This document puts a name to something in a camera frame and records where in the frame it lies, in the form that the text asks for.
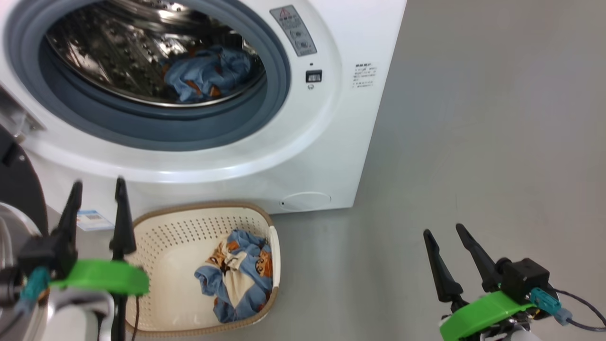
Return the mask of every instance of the blue cloth in washing machine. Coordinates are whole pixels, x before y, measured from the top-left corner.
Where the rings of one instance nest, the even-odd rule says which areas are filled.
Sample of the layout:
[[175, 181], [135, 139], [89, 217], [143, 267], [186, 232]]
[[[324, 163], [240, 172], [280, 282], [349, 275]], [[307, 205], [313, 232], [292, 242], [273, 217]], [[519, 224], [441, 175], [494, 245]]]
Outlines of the blue cloth in washing machine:
[[257, 314], [269, 300], [273, 267], [267, 240], [234, 230], [219, 241], [213, 254], [195, 272], [202, 293], [214, 296], [213, 311], [221, 323]]
[[182, 103], [220, 98], [242, 84], [250, 68], [248, 53], [221, 46], [192, 51], [162, 62], [164, 82], [177, 91]]

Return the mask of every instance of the green plastic bracket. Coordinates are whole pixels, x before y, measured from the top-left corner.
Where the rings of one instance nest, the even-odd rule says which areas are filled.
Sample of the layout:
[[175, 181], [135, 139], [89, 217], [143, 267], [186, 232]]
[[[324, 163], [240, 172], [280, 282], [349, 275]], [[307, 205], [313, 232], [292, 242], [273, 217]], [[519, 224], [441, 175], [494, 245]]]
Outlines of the green plastic bracket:
[[440, 327], [444, 341], [458, 341], [494, 325], [520, 311], [534, 307], [519, 305], [502, 291], [491, 292], [457, 310]]
[[50, 286], [142, 296], [150, 291], [150, 280], [145, 271], [126, 262], [83, 259], [76, 262], [66, 279], [51, 282]]

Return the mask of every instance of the plastic basket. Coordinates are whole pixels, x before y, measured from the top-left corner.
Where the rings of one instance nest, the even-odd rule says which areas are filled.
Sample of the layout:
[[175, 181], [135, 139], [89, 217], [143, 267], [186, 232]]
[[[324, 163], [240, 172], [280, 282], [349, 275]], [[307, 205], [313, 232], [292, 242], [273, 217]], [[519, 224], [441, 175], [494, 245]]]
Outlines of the plastic basket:
[[[269, 215], [247, 203], [210, 203], [164, 209], [134, 222], [137, 251], [126, 260], [150, 277], [150, 293], [139, 299], [142, 337], [183, 337], [216, 333], [259, 322], [276, 300], [280, 285], [280, 244]], [[267, 304], [253, 317], [220, 323], [214, 297], [202, 294], [194, 272], [212, 254], [218, 239], [234, 229], [265, 237], [271, 246], [273, 289]], [[134, 297], [127, 303], [127, 330], [133, 332]]]

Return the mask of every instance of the white washing machine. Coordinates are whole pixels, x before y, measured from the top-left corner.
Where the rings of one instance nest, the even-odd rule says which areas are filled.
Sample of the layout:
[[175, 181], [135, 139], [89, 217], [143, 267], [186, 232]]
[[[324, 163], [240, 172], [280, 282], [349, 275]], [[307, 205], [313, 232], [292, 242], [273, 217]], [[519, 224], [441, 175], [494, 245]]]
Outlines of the white washing machine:
[[[405, 3], [2, 0], [0, 85], [22, 109], [4, 121], [58, 211], [80, 179], [82, 210], [113, 221], [118, 176], [134, 216], [209, 200], [347, 208]], [[186, 99], [164, 82], [216, 46], [246, 54], [248, 73], [206, 92], [182, 79]]]

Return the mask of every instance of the laundry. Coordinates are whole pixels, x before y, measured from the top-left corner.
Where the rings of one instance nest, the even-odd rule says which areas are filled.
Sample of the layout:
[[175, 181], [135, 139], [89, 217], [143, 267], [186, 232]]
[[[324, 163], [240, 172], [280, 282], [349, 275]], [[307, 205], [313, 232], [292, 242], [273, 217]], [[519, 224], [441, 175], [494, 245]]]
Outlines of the laundry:
[[269, 299], [273, 268], [267, 240], [234, 230], [219, 242], [198, 270], [202, 293], [214, 296], [213, 311], [221, 323], [257, 314]]
[[164, 82], [175, 89], [182, 103], [219, 98], [242, 84], [250, 69], [248, 53], [222, 46], [184, 53], [162, 62]]

